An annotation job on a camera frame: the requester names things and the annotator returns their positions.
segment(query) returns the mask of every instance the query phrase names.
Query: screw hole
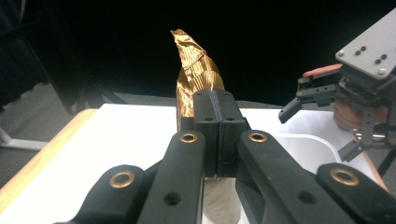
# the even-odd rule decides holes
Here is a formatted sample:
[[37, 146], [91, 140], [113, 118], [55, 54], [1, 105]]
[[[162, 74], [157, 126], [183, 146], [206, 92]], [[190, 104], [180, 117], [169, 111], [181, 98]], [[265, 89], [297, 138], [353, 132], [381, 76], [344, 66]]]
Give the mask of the screw hole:
[[178, 205], [180, 201], [181, 201], [181, 196], [176, 192], [169, 192], [163, 197], [163, 202], [169, 206]]
[[302, 203], [315, 204], [317, 203], [317, 198], [309, 192], [303, 191], [298, 194], [298, 199]]

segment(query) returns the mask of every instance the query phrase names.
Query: gray floor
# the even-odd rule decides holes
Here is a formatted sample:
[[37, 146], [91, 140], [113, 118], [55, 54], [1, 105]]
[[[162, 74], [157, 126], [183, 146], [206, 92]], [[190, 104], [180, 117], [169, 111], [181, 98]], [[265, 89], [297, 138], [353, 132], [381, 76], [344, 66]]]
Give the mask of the gray floor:
[[[116, 93], [131, 105], [175, 105], [174, 98], [156, 96], [139, 96]], [[248, 101], [237, 101], [241, 108], [281, 108], [279, 105], [267, 105]], [[72, 118], [64, 109], [55, 90], [50, 84], [38, 84], [21, 99], [8, 104], [0, 113], [0, 127], [12, 138], [50, 141]], [[304, 109], [332, 110], [332, 106], [317, 108], [305, 105]], [[386, 155], [386, 150], [369, 151], [375, 166], [378, 166]], [[15, 148], [0, 148], [0, 188], [14, 176], [26, 162], [33, 158], [37, 151]], [[396, 162], [384, 176], [389, 192], [396, 196]]]

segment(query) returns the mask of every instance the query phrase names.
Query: black curtain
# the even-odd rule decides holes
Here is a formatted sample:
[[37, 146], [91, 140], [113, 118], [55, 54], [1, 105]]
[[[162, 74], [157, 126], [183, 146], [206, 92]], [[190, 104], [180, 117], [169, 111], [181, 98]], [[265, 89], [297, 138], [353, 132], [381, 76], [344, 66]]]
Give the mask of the black curtain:
[[21, 1], [0, 1], [0, 108], [48, 76], [21, 28]]

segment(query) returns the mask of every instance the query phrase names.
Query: crinkled foil wrapper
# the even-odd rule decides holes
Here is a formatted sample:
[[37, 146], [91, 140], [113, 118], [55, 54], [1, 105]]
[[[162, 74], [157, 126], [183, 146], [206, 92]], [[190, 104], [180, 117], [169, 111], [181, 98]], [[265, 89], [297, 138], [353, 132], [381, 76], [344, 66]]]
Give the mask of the crinkled foil wrapper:
[[201, 46], [180, 29], [171, 33], [181, 59], [176, 89], [177, 130], [180, 131], [181, 118], [194, 116], [192, 95], [206, 88], [224, 90], [224, 84], [218, 67]]

